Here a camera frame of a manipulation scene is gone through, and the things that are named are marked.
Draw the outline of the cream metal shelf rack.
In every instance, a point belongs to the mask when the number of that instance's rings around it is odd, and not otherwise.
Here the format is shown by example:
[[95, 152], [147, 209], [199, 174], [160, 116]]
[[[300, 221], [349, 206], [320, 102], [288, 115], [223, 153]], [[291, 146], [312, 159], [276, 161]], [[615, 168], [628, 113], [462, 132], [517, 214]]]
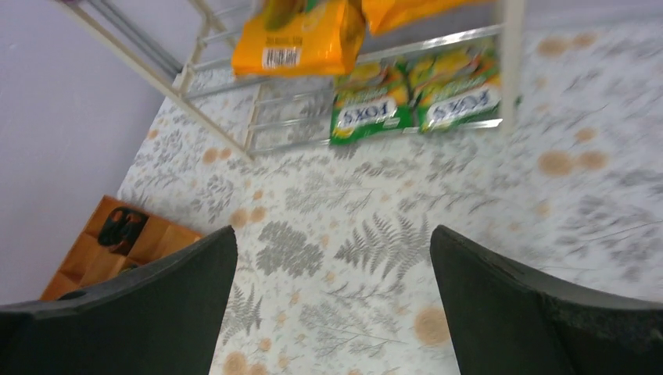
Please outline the cream metal shelf rack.
[[[58, 7], [79, 23], [93, 38], [105, 45], [117, 58], [136, 72], [153, 88], [166, 98], [170, 99], [193, 120], [218, 136], [226, 145], [237, 152], [242, 158], [249, 161], [258, 155], [284, 152], [294, 148], [312, 145], [326, 145], [327, 139], [297, 141], [271, 148], [255, 148], [253, 145], [256, 133], [265, 129], [276, 129], [295, 126], [301, 123], [311, 123], [313, 118], [307, 117], [295, 120], [283, 120], [271, 123], [250, 123], [242, 143], [236, 141], [221, 126], [212, 121], [206, 114], [195, 106], [196, 99], [212, 95], [234, 92], [243, 88], [257, 86], [263, 88], [265, 84], [272, 84], [282, 80], [279, 76], [250, 76], [239, 78], [228, 84], [203, 88], [198, 91], [190, 89], [190, 82], [201, 71], [218, 70], [229, 66], [227, 59], [216, 59], [210, 62], [200, 62], [199, 56], [206, 46], [217, 39], [229, 41], [232, 32], [226, 30], [220, 21], [221, 16], [239, 11], [235, 6], [222, 12], [211, 12], [209, 7], [201, 1], [193, 1], [195, 8], [202, 17], [202, 26], [196, 36], [194, 50], [183, 66], [178, 66], [174, 58], [156, 41], [148, 36], [140, 27], [136, 26], [115, 5], [108, 1], [91, 1], [89, 5], [99, 13], [108, 23], [118, 29], [125, 38], [133, 43], [140, 53], [136, 54], [127, 47], [111, 31], [107, 30], [93, 16], [88, 14], [80, 1], [59, 1]], [[500, 66], [503, 70], [502, 97], [507, 105], [500, 110], [495, 120], [483, 120], [467, 124], [468, 129], [486, 129], [491, 127], [512, 127], [515, 125], [516, 103], [520, 81], [520, 66], [522, 59], [522, 37], [525, 22], [525, 1], [498, 1], [494, 7], [497, 22], [493, 25], [479, 27], [472, 30], [460, 31], [454, 34], [434, 37], [425, 41], [416, 41], [410, 44], [383, 48], [374, 52], [360, 54], [357, 57], [359, 64], [385, 63], [397, 57], [413, 58], [428, 52], [439, 52], [444, 48], [458, 46], [462, 43], [475, 41], [481, 38], [495, 37], [498, 40]]]

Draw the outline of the orange candy bag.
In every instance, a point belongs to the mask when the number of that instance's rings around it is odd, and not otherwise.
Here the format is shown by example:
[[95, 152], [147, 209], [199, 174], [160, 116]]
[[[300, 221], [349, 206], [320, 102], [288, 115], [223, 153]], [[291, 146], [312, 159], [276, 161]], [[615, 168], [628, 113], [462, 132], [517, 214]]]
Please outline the orange candy bag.
[[464, 5], [476, 5], [485, 1], [475, 0], [363, 0], [362, 13], [371, 35], [378, 36], [436, 16]]
[[237, 76], [348, 74], [365, 30], [355, 1], [265, 1], [243, 26], [231, 68]]

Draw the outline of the green candy bag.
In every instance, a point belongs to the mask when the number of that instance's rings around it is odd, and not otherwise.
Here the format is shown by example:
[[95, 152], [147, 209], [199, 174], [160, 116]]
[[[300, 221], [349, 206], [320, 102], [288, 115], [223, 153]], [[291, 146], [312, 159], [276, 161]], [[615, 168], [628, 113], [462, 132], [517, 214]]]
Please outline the green candy bag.
[[492, 37], [417, 57], [409, 62], [407, 78], [423, 134], [502, 122], [500, 63]]
[[360, 64], [334, 80], [329, 142], [348, 145], [414, 127], [407, 75], [396, 60]]

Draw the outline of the wooden compartment tray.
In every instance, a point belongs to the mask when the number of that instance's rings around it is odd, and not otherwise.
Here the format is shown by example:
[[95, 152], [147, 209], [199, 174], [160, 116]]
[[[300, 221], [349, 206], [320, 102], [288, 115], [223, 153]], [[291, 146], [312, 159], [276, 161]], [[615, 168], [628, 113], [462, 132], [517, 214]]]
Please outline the wooden compartment tray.
[[67, 293], [173, 254], [198, 241], [198, 232], [135, 205], [104, 196], [41, 294]]

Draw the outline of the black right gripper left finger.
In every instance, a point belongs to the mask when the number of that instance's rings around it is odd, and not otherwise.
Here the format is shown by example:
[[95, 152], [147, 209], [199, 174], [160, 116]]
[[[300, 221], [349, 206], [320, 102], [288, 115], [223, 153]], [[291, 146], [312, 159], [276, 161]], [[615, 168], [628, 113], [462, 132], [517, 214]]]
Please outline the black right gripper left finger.
[[55, 301], [1, 308], [4, 374], [207, 374], [238, 261], [223, 227]]

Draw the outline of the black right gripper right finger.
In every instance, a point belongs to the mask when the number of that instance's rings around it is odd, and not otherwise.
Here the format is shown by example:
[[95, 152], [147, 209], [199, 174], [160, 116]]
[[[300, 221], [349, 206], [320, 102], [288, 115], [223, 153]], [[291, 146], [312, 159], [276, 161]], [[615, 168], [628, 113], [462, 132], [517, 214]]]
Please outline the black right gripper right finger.
[[659, 374], [662, 306], [597, 291], [448, 227], [430, 256], [462, 374]]

